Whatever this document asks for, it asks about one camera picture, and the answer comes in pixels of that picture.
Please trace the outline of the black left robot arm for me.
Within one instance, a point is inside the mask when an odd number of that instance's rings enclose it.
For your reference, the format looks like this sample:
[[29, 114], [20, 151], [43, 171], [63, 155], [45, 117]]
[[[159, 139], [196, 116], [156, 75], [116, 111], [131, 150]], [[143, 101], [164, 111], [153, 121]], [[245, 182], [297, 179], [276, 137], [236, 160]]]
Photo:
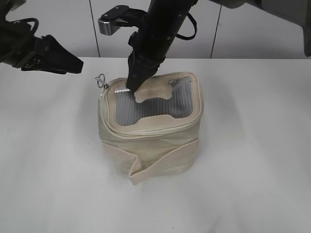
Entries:
[[37, 18], [8, 21], [7, 14], [25, 0], [0, 2], [0, 62], [22, 71], [44, 71], [55, 74], [79, 74], [84, 62], [67, 51], [52, 36], [36, 37]]

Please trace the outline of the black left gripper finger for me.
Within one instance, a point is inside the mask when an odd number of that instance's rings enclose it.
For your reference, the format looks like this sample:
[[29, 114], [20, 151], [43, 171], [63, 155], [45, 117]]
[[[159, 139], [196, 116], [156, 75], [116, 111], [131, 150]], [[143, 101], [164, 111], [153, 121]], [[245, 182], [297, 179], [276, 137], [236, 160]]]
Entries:
[[61, 46], [53, 36], [44, 36], [42, 39], [45, 45], [41, 71], [56, 74], [82, 72], [84, 62]]

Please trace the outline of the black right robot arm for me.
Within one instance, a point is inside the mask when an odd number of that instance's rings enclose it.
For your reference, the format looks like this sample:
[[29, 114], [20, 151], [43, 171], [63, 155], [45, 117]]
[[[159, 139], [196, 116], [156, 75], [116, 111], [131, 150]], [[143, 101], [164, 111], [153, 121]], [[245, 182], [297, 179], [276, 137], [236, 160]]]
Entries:
[[[235, 9], [243, 4], [252, 5], [303, 29], [304, 54], [311, 55], [311, 2], [309, 0], [218, 0], [217, 4]], [[153, 0], [148, 12], [142, 17], [143, 25], [129, 39], [133, 48], [128, 57], [128, 78], [126, 86], [135, 92], [150, 77], [155, 75], [165, 60], [173, 40], [191, 40], [178, 31], [185, 18], [193, 20], [189, 11], [194, 0]]]

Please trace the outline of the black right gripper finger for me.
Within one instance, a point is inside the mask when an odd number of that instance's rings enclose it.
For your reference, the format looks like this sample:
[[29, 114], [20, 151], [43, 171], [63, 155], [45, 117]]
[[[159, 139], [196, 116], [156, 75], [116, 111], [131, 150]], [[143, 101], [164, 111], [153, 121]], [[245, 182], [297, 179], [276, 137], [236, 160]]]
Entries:
[[157, 70], [157, 61], [130, 54], [128, 57], [128, 78], [126, 87], [132, 92], [136, 92], [148, 78], [156, 74]]

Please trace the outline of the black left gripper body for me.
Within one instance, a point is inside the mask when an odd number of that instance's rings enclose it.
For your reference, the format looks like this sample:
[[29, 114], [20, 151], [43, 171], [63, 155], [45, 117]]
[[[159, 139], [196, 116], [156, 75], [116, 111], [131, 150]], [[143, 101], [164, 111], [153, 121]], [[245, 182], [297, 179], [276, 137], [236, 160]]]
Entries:
[[61, 45], [53, 36], [34, 37], [23, 50], [9, 56], [9, 65], [22, 71], [60, 73], [56, 61], [56, 54], [60, 51]]

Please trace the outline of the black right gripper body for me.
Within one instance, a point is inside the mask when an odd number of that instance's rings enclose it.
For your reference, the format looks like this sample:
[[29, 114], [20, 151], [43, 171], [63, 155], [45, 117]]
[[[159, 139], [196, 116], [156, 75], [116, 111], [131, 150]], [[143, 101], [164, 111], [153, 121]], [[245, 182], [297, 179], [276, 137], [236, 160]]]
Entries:
[[128, 41], [130, 73], [156, 73], [180, 29], [179, 23], [142, 23]]

